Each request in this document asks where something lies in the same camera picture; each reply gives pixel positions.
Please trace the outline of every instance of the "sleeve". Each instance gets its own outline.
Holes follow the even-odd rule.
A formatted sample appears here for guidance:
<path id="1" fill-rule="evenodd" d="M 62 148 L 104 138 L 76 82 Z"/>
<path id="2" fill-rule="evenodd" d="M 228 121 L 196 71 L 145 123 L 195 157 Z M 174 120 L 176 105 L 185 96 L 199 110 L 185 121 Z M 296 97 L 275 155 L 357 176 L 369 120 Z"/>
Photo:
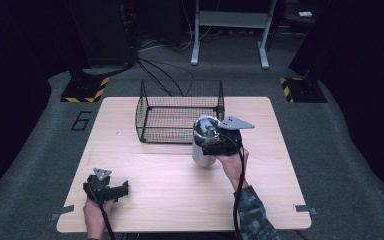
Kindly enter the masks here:
<path id="1" fill-rule="evenodd" d="M 243 240 L 281 239 L 267 219 L 266 209 L 252 186 L 242 189 L 238 211 Z"/>

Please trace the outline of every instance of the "hand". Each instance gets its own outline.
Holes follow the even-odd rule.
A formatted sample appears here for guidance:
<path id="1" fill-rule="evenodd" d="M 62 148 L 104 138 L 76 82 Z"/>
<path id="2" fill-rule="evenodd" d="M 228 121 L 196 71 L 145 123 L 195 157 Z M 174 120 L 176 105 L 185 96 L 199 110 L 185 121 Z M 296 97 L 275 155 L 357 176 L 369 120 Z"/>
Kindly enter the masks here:
<path id="1" fill-rule="evenodd" d="M 243 153 L 244 167 L 246 169 L 246 163 L 248 161 L 249 152 L 245 148 L 241 148 L 239 149 L 239 151 Z M 241 163 L 241 158 L 239 156 L 239 153 L 236 153 L 230 156 L 218 155 L 216 157 L 223 165 L 224 173 L 229 178 L 230 183 L 232 183 L 233 189 L 235 189 L 235 192 L 236 192 L 239 185 L 239 178 L 242 172 L 242 163 Z M 242 187 L 245 188 L 248 186 L 249 186 L 248 182 L 244 180 Z"/>
<path id="2" fill-rule="evenodd" d="M 104 211 L 107 213 L 108 217 L 110 216 L 113 203 L 114 200 L 104 203 Z M 87 237 L 101 239 L 104 234 L 105 221 L 98 204 L 87 198 L 85 206 L 83 207 L 83 213 L 85 215 Z"/>

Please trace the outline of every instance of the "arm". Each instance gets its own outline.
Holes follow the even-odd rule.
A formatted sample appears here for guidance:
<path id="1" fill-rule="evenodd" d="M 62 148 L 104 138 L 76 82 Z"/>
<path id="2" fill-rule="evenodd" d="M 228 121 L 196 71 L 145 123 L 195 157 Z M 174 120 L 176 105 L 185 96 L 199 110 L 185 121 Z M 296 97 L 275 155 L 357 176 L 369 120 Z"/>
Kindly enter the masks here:
<path id="1" fill-rule="evenodd" d="M 241 149 L 240 151 L 243 151 L 244 166 L 246 169 L 249 152 L 246 149 Z M 217 159 L 222 163 L 224 173 L 229 178 L 230 183 L 236 192 L 238 189 L 239 177 L 242 172 L 242 164 L 239 154 L 231 156 L 220 155 L 217 156 Z M 242 239 L 280 239 L 277 231 L 267 219 L 263 203 L 246 180 L 244 180 L 242 184 L 241 193 L 242 195 L 239 199 L 238 211 Z"/>
<path id="2" fill-rule="evenodd" d="M 113 203 L 113 200 L 104 203 L 104 210 L 108 216 L 110 215 Z M 105 221 L 98 204 L 87 198 L 85 206 L 83 207 L 83 213 L 85 215 L 88 239 L 101 239 L 104 234 Z"/>
<path id="3" fill-rule="evenodd" d="M 280 239 L 267 219 L 266 209 L 252 186 L 242 189 L 239 200 L 242 239 Z"/>

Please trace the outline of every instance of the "yellow and black tape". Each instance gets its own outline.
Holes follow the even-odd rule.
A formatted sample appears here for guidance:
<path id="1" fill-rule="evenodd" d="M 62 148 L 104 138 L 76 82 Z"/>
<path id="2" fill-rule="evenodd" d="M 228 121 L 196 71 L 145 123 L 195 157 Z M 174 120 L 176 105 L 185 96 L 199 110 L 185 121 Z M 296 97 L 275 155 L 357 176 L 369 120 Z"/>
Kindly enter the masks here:
<path id="1" fill-rule="evenodd" d="M 105 78 L 102 80 L 101 85 L 99 86 L 99 89 L 97 90 L 94 97 L 91 98 L 61 98 L 61 102 L 97 102 L 101 98 L 102 94 L 104 93 L 105 87 L 107 86 L 108 78 Z"/>
<path id="2" fill-rule="evenodd" d="M 282 84 L 283 93 L 285 94 L 288 102 L 294 102 L 292 98 L 291 90 L 288 87 L 287 80 L 302 80 L 302 78 L 280 78 L 280 84 Z"/>

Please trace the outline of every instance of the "metal wire basket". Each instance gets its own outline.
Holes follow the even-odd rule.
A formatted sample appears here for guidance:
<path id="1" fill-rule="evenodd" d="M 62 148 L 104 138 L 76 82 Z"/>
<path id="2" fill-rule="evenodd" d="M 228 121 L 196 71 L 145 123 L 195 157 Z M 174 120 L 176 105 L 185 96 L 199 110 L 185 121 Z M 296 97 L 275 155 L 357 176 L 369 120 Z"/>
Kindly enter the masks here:
<path id="1" fill-rule="evenodd" d="M 144 143 L 190 144 L 196 119 L 205 114 L 222 121 L 224 110 L 219 80 L 142 80 L 136 130 Z"/>

